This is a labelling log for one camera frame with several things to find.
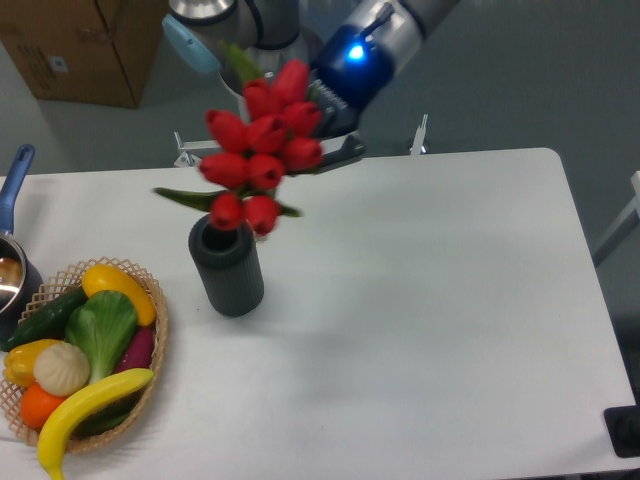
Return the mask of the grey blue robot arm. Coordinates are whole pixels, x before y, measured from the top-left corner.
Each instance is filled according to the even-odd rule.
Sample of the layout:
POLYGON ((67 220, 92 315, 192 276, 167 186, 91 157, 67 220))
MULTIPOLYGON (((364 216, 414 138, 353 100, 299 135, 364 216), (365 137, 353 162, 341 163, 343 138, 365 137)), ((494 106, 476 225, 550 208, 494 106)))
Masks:
POLYGON ((360 1, 327 41, 302 25, 297 1, 172 1, 162 27, 189 67, 218 72, 235 97, 241 95, 242 83, 224 57, 224 44, 239 46, 266 78, 288 60, 309 63, 323 113, 320 169, 329 171, 362 158, 362 113, 456 5, 360 1))

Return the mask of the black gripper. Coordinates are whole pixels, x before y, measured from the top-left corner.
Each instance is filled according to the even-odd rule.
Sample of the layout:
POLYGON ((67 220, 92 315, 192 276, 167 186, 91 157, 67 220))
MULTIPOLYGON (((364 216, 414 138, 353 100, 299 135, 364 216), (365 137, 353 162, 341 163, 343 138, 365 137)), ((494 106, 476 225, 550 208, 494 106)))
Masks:
POLYGON ((311 63, 318 107, 323 113, 316 133, 327 138, 320 142, 319 173, 353 164, 365 155, 365 143, 352 131, 395 73, 389 51, 379 42, 365 39, 361 32, 355 25, 341 26, 311 63))

